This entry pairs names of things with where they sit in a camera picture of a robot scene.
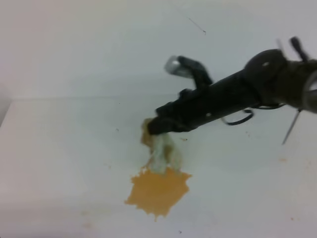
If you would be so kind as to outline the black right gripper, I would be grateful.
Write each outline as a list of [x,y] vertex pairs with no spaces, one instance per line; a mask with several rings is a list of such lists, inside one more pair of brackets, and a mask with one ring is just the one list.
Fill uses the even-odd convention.
[[156,109],[147,129],[150,135],[189,132],[208,122],[210,99],[205,91],[184,89],[176,101]]

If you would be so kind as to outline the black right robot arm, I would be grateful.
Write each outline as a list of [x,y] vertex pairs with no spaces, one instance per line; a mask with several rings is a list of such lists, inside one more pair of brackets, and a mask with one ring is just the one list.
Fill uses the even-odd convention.
[[173,56],[166,71],[194,80],[194,90],[184,89],[176,101],[156,109],[148,124],[151,135],[189,132],[211,121],[239,111],[253,117],[253,109],[277,109],[284,105],[298,111],[317,111],[317,61],[309,58],[297,37],[290,44],[299,61],[288,60],[280,49],[263,51],[245,67],[213,82],[199,61]]

